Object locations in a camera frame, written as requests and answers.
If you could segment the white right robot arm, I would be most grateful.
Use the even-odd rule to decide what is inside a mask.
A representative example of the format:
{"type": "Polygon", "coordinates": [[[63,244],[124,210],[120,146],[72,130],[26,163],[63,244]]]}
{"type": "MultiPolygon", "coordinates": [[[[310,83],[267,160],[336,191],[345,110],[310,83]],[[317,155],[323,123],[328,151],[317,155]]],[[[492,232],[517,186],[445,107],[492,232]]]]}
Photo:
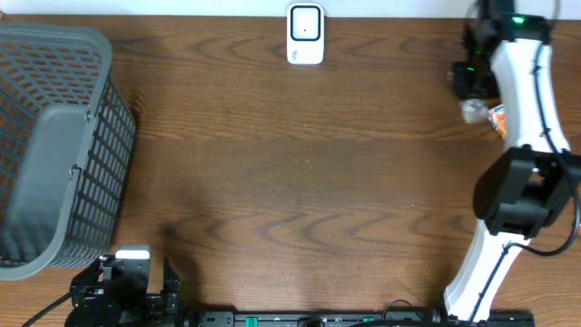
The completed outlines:
{"type": "Polygon", "coordinates": [[[462,104],[498,99],[504,107],[500,157],[473,194],[478,222],[458,274],[444,291],[446,321],[490,324],[491,304],[522,253],[553,257],[580,230],[580,157],[562,131],[554,97],[551,34],[556,19],[517,12],[512,1],[477,0],[464,21],[463,62],[450,69],[462,104]]]}

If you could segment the orange small carton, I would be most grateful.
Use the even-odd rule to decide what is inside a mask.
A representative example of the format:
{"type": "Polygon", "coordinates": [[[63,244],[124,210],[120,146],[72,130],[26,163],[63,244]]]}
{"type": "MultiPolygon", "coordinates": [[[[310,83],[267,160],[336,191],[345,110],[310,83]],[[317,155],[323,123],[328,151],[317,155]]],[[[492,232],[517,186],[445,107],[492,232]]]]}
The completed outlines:
{"type": "Polygon", "coordinates": [[[487,119],[492,127],[499,133],[502,139],[507,137],[506,123],[505,123],[505,106],[499,104],[487,111],[487,119]]]}

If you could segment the white blue medicine box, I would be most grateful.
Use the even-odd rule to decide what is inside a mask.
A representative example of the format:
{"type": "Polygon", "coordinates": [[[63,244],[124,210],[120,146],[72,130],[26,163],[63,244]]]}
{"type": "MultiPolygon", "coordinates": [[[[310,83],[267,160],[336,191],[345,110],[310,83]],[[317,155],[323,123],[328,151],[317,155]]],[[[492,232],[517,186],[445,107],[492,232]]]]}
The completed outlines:
{"type": "Polygon", "coordinates": [[[459,102],[462,118],[467,124],[478,124],[487,120],[487,104],[480,99],[467,99],[459,102]]]}

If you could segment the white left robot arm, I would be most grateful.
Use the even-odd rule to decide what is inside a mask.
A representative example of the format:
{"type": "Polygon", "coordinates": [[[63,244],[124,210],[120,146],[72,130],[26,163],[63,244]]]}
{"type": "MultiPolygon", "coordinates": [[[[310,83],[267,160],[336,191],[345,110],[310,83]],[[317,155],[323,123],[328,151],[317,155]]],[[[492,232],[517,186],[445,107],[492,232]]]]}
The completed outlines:
{"type": "Polygon", "coordinates": [[[67,326],[139,327],[195,326],[196,315],[180,303],[181,282],[171,266],[164,265],[163,288],[148,293],[150,258],[120,254],[102,255],[72,280],[74,309],[67,326]]]}

